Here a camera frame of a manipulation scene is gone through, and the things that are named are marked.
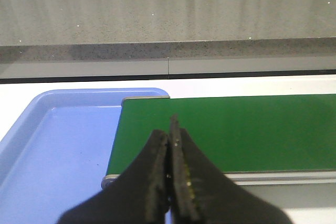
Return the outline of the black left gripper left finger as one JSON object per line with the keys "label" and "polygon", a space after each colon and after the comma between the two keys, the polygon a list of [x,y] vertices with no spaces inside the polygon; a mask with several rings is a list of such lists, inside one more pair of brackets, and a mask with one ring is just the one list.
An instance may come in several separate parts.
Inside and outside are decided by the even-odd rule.
{"label": "black left gripper left finger", "polygon": [[164,223],[168,135],[154,130],[144,148],[100,193],[61,215],[58,223]]}

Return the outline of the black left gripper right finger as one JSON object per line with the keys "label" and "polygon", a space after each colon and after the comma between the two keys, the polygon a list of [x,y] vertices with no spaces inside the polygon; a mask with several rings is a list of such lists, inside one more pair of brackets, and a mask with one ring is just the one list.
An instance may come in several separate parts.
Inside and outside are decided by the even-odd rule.
{"label": "black left gripper right finger", "polygon": [[175,223],[291,223],[281,209],[226,177],[180,127],[176,114],[169,137]]}

